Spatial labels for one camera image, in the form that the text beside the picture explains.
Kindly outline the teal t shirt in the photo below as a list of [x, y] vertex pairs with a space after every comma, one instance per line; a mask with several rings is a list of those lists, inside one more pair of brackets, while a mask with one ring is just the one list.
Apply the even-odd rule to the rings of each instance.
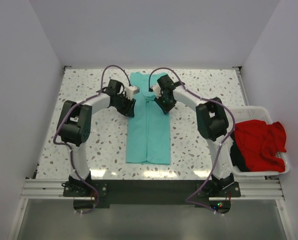
[[134, 96], [134, 117], [128, 119], [126, 163], [169, 165], [170, 116], [164, 114], [154, 101], [155, 94], [148, 91], [148, 84], [156, 84], [164, 73], [131, 73], [131, 84], [140, 92]]

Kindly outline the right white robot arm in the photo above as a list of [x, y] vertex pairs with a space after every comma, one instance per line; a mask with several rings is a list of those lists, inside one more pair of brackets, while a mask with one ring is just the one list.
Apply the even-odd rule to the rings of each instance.
[[229, 168], [230, 154], [225, 145], [235, 129], [233, 113], [220, 98], [203, 98], [192, 92], [180, 79], [174, 82], [169, 75], [163, 75], [157, 83], [149, 86], [155, 94], [154, 101], [164, 114], [169, 113], [177, 102], [183, 103], [196, 113], [197, 130], [207, 141], [212, 168], [204, 183], [188, 197], [198, 195], [207, 183], [212, 180], [212, 192], [224, 196], [229, 186], [234, 183], [232, 170]]

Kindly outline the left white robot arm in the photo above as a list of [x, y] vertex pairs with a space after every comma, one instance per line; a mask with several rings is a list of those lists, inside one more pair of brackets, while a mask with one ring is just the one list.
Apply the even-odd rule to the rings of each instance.
[[134, 96], [139, 91], [137, 86], [124, 86], [120, 81], [111, 79], [106, 87], [83, 101], [64, 102], [53, 138], [54, 144], [69, 148], [71, 173], [69, 180], [62, 184], [64, 196], [88, 197], [96, 193], [86, 157], [92, 116], [103, 109], [114, 107], [121, 115], [133, 118], [136, 103]]

